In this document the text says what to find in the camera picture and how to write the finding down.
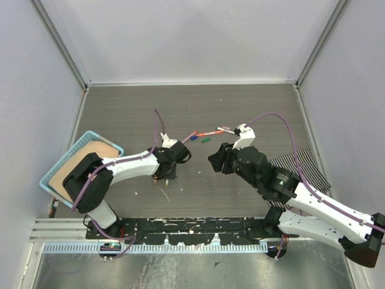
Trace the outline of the white marker green end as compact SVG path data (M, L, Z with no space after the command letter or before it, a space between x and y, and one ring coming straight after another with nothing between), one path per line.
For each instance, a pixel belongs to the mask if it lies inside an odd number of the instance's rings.
M235 135L235 132L234 132L234 131L231 131L231 130L226 129L226 128L217 127L217 130L218 130L218 131L222 131L222 132L226 132L226 133Z

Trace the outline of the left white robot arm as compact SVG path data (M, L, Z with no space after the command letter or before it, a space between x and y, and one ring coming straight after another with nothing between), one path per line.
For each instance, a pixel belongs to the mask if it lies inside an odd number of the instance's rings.
M101 235L116 239L121 231L121 221L105 201L110 186L139 176L156 180L168 178L178 164L191 157L191 152L181 141L169 148L154 147L127 157L102 158L92 152L64 178L63 187L73 202L73 210L88 215Z

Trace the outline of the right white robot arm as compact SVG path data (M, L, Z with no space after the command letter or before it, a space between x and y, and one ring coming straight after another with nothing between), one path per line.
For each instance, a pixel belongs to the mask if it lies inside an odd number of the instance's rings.
M304 211L271 207L264 218L270 237L312 238L341 250L351 261L375 267L384 237L384 215L362 213L319 192L292 172L273 166L255 147L235 149L223 143L208 157L215 172L235 173L268 201Z

